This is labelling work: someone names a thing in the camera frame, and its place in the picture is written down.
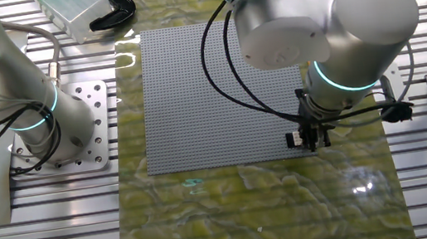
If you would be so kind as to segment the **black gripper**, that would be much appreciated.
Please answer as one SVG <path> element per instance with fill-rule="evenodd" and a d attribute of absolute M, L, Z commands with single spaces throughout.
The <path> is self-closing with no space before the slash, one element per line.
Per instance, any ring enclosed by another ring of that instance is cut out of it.
<path fill-rule="evenodd" d="M 308 106 L 308 96 L 303 89 L 298 88 L 294 93 L 299 102 L 298 115 L 301 120 L 298 121 L 298 125 L 302 130 L 303 146 L 314 153 L 318 149 L 318 136 L 321 146 L 325 148 L 330 146 L 331 141 L 328 135 L 330 124 L 320 122 L 318 115 Z"/>

